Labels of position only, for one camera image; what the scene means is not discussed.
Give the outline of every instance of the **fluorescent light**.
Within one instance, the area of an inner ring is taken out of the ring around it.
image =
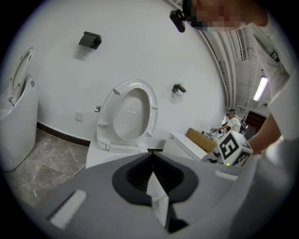
[[[254,96],[253,100],[258,101],[267,85],[268,79],[266,77],[262,77],[260,85],[256,91],[256,95]]]

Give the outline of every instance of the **toilet bowl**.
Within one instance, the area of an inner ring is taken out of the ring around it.
[[[28,49],[0,96],[0,163],[5,171],[16,168],[35,145],[38,86],[27,74],[34,49]]]
[[[157,118],[157,99],[148,83],[140,79],[120,83],[101,106],[86,168],[147,152]]]

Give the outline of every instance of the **person in background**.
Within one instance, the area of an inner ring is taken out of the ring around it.
[[[224,130],[229,127],[230,127],[230,130],[232,130],[232,131],[240,132],[241,120],[237,117],[237,113],[234,109],[229,110],[228,117],[229,117],[229,122],[226,125],[218,128],[218,129],[214,129],[213,132],[217,132],[219,130]]]
[[[269,81],[271,98],[280,92],[290,78],[289,76],[295,71],[298,61],[288,48],[288,41],[283,30],[256,1],[191,0],[191,16],[215,31],[229,31],[252,24],[263,32],[274,47],[275,55],[278,56],[273,58],[273,52],[269,53],[259,39],[253,35],[258,61]],[[265,150],[280,136],[278,125],[270,114],[259,132],[249,140],[253,154],[256,155]]]

